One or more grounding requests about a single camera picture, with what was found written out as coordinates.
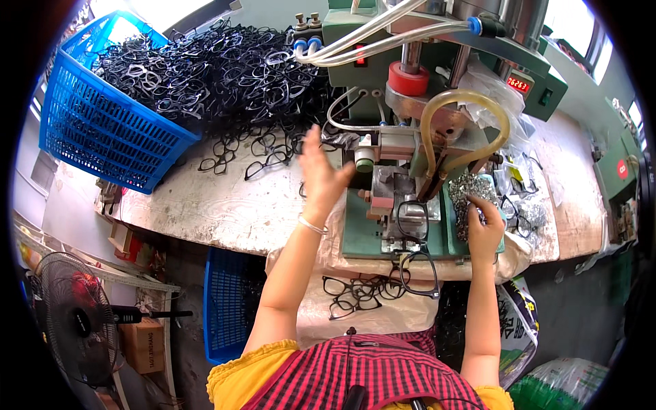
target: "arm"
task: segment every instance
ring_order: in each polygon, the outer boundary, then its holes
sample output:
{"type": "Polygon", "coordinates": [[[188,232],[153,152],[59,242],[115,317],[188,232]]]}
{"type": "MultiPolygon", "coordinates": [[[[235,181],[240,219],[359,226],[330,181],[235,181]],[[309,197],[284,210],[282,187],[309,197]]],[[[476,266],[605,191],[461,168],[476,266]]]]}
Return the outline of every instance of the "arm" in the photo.
{"type": "Polygon", "coordinates": [[[501,336],[493,263],[504,224],[492,203],[476,197],[469,200],[472,284],[467,302],[461,375],[474,387],[498,386],[501,336]],[[486,225],[481,225],[476,207],[483,211],[486,225]]]}
{"type": "MultiPolygon", "coordinates": [[[[322,228],[328,214],[355,173],[348,163],[339,171],[333,169],[320,148],[320,129],[314,125],[303,142],[303,155],[298,163],[303,168],[307,202],[303,218],[322,228]]],[[[308,287],[321,235],[298,223],[280,254],[262,290],[253,331],[244,353],[263,344],[279,340],[296,340],[298,306],[308,287]]]]}

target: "fan grille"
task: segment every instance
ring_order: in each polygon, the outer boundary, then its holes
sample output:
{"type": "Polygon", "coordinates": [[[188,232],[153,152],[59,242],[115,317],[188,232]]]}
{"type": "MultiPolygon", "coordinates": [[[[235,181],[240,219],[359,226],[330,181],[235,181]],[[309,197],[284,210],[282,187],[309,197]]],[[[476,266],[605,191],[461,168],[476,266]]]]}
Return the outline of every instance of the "fan grille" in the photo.
{"type": "Polygon", "coordinates": [[[117,354],[112,307],[97,277],[77,257],[45,256],[36,269],[46,306],[46,335],[57,364],[75,380],[102,386],[117,354]]]}

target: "checkered apron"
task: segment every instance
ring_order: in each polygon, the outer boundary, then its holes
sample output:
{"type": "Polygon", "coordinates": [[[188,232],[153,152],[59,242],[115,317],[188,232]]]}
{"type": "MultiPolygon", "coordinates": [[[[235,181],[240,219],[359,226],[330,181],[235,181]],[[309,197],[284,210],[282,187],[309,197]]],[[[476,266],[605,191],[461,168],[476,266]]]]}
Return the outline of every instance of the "checkered apron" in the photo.
{"type": "Polygon", "coordinates": [[[436,399],[444,410],[485,409],[474,389],[435,357],[431,336],[432,329],[350,335],[295,352],[242,409],[339,410],[346,389],[357,384],[371,410],[419,397],[436,399]]]}

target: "blue plastic crate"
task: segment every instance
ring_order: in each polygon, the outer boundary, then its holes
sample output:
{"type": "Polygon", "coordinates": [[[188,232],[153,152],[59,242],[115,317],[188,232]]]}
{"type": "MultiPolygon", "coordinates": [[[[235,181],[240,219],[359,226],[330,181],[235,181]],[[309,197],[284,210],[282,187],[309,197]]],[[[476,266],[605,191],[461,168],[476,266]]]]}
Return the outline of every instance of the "blue plastic crate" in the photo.
{"type": "Polygon", "coordinates": [[[203,333],[205,357],[220,365],[241,356],[249,329],[242,303],[249,255],[210,248],[205,265],[203,333]]]}
{"type": "Polygon", "coordinates": [[[167,39],[130,12],[97,18],[57,48],[41,110],[39,147],[61,161],[144,194],[200,139],[93,74],[94,52],[132,24],[162,47],[167,39]]]}

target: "red led display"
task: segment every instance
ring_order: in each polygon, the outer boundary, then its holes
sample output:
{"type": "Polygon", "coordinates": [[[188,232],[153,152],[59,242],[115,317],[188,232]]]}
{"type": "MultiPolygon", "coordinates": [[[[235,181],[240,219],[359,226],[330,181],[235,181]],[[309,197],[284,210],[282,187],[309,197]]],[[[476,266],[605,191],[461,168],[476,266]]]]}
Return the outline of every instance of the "red led display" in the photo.
{"type": "Polygon", "coordinates": [[[522,80],[518,80],[513,77],[508,77],[506,84],[510,85],[512,88],[516,89],[519,92],[528,92],[531,85],[522,80]]]}
{"type": "MultiPolygon", "coordinates": [[[[361,49],[361,48],[364,47],[364,46],[366,46],[366,44],[356,44],[355,49],[356,49],[356,50],[359,50],[359,49],[361,49]]],[[[366,58],[358,58],[358,59],[353,63],[353,65],[355,65],[355,67],[366,67],[366,66],[367,66],[367,59],[366,59],[366,58]]]]}

